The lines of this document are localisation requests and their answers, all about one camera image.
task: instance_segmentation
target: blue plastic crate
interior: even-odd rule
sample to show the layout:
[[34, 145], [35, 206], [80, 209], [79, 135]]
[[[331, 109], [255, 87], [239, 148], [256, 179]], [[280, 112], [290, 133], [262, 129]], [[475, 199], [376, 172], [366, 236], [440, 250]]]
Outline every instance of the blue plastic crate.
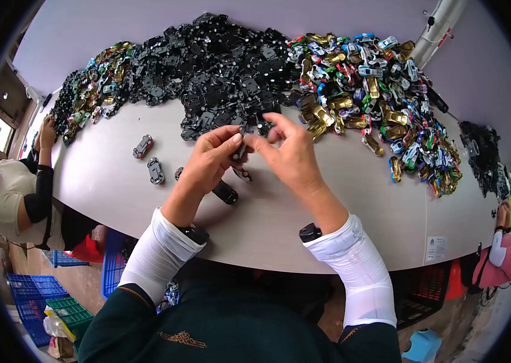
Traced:
[[50, 261], [50, 265], [54, 268], [56, 267], [69, 267], [69, 266], [87, 266], [88, 263], [86, 261], [78, 260], [77, 258], [68, 257], [66, 253], [58, 250], [50, 250], [44, 251], [42, 253], [48, 261]]
[[54, 276], [8, 273], [8, 280], [15, 301], [57, 299], [69, 296]]
[[42, 321], [46, 317], [44, 309], [46, 309], [46, 300], [26, 300], [16, 301], [16, 308], [20, 315], [21, 323], [34, 341], [37, 347], [48, 345], [50, 336], [44, 330]]
[[124, 239], [129, 238], [114, 229], [109, 229], [106, 236], [105, 257], [102, 261], [102, 276], [100, 279], [100, 294], [108, 299], [110, 294], [119, 285], [120, 277], [126, 263], [121, 254]]

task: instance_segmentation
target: window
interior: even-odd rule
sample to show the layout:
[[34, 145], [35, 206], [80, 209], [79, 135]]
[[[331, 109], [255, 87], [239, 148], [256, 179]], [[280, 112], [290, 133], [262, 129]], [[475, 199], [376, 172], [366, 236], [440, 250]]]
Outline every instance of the window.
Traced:
[[13, 128], [6, 124], [4, 120], [0, 119], [0, 151], [8, 154], [9, 143], [12, 139]]

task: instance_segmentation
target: dark green shirt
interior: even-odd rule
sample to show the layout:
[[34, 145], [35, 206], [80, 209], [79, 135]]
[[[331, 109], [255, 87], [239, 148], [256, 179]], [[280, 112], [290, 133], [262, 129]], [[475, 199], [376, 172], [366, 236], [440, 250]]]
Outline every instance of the dark green shirt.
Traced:
[[400, 362], [389, 324], [347, 326], [338, 343], [294, 311], [249, 290], [182, 301], [157, 314], [134, 284], [109, 297], [80, 344], [90, 362]]

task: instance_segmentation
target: gray table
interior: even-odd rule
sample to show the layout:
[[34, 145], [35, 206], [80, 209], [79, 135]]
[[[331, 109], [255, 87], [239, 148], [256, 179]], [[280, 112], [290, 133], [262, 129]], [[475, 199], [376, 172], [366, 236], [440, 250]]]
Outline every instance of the gray table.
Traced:
[[[42, 120], [53, 107], [38, 114]], [[282, 108], [297, 124], [297, 110]], [[454, 119], [436, 113], [451, 138], [462, 147]], [[174, 172], [185, 165], [194, 147], [179, 134], [184, 109], [179, 100], [148, 107], [126, 104], [111, 119], [100, 119], [78, 133], [70, 147], [56, 143], [54, 196], [92, 219], [127, 235], [140, 237], [155, 207], [161, 206], [175, 185]], [[155, 145], [142, 160], [132, 149], [143, 135]], [[477, 181], [462, 156], [463, 178], [457, 191], [435, 199], [430, 187], [415, 176], [403, 175], [399, 184], [390, 178], [387, 145], [376, 157], [361, 143], [358, 130], [345, 136], [326, 134], [315, 145], [322, 175], [348, 210], [357, 214], [388, 269], [403, 270], [464, 256], [491, 244], [495, 225], [493, 195], [483, 198]], [[162, 185], [149, 181], [146, 163], [156, 156], [165, 173]], [[313, 222], [312, 215], [292, 196], [259, 155], [245, 168], [254, 181], [246, 184], [228, 170], [223, 180], [239, 193], [227, 206], [208, 194], [197, 212], [196, 224], [206, 227], [211, 243], [200, 257], [264, 270], [333, 273], [301, 245], [298, 231]], [[433, 236], [432, 251], [428, 251]]]

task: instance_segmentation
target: green container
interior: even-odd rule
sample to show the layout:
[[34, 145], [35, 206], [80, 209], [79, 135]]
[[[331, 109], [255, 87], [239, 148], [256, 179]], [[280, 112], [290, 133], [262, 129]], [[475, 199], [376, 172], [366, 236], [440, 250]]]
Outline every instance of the green container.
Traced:
[[48, 299], [46, 304], [54, 309], [56, 315], [66, 324], [68, 330], [76, 336], [74, 347], [78, 346], [86, 330], [90, 326], [94, 316], [90, 314], [74, 297], [63, 297], [61, 299]]

